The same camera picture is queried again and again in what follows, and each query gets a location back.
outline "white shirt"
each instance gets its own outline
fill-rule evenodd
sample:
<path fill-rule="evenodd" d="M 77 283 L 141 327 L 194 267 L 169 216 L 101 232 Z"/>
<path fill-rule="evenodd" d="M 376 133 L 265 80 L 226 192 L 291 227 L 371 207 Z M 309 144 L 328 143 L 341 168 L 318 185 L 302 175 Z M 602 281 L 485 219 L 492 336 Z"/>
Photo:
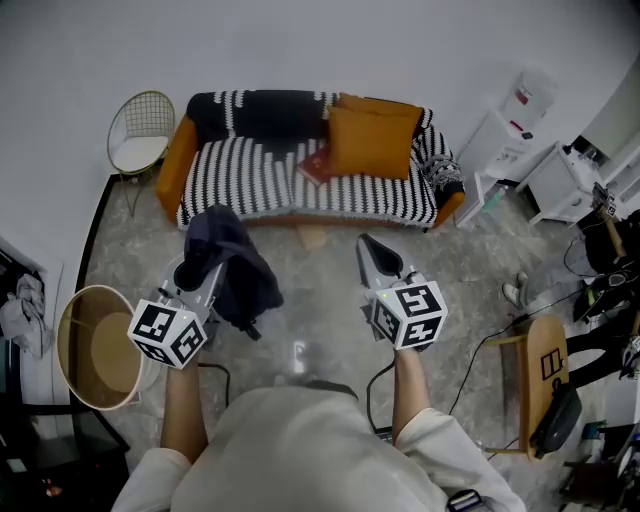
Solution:
<path fill-rule="evenodd" d="M 236 399 L 192 467 L 174 450 L 148 451 L 113 511 L 443 512 L 463 489 L 495 511 L 525 510 L 451 416 L 425 409 L 394 447 L 353 397 L 284 387 Z"/>

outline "sofa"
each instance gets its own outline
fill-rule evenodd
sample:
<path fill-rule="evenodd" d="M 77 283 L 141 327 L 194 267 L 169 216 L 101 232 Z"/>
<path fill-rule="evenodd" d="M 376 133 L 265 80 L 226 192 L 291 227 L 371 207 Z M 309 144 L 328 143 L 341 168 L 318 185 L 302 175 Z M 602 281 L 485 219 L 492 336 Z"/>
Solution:
<path fill-rule="evenodd" d="M 186 229 L 207 207 L 226 204 L 253 224 L 442 224 L 464 201 L 464 187 L 429 109 L 413 133 L 407 180 L 356 174 L 316 186 L 296 170 L 327 143 L 327 108 L 338 97 L 281 90 L 193 96 L 156 184 L 170 221 Z"/>

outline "wire chair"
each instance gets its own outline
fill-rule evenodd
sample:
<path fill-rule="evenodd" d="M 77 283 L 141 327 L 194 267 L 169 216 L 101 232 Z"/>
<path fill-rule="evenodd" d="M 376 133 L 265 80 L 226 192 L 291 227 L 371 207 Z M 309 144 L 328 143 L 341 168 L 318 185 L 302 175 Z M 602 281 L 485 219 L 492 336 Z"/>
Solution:
<path fill-rule="evenodd" d="M 133 217 L 142 186 L 133 203 L 125 190 L 125 177 L 151 169 L 169 147 L 175 127 L 171 100 L 159 91 L 144 91 L 130 98 L 113 118 L 107 136 L 107 155 L 118 171 L 129 213 Z"/>

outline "red book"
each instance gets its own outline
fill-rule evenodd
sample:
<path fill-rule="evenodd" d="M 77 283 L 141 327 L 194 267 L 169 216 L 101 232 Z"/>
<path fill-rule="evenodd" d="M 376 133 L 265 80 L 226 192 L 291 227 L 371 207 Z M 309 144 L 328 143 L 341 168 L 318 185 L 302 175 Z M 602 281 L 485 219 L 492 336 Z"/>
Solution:
<path fill-rule="evenodd" d="M 316 187 L 329 181 L 333 177 L 329 146 L 320 148 L 300 162 L 298 164 L 298 172 Z"/>

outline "person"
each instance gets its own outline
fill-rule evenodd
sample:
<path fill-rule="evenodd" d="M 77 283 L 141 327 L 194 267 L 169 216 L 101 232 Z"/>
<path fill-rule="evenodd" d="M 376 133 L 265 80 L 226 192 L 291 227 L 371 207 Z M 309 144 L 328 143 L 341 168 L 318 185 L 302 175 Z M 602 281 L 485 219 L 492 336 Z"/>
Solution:
<path fill-rule="evenodd" d="M 640 210 L 613 226 L 622 241 L 625 256 L 619 256 L 605 221 L 595 221 L 584 229 L 582 236 L 571 241 L 568 249 L 544 260 L 531 274 L 519 272 L 517 287 L 504 283 L 502 293 L 505 298 L 518 309 L 527 309 L 538 296 L 559 283 L 578 282 L 617 271 L 637 276 Z"/>
<path fill-rule="evenodd" d="M 584 350 L 604 350 L 595 361 L 570 371 L 569 382 L 580 388 L 615 372 L 621 372 L 621 378 L 637 379 L 640 352 L 633 340 L 638 335 L 639 315 L 637 308 L 629 307 L 593 331 L 568 338 L 569 355 Z"/>
<path fill-rule="evenodd" d="M 170 368 L 161 447 L 144 455 L 113 511 L 443 512 L 473 489 L 490 510 L 524 512 L 458 422 L 431 407 L 418 353 L 395 358 L 393 445 L 350 392 L 322 386 L 249 391 L 208 442 L 197 363 Z"/>

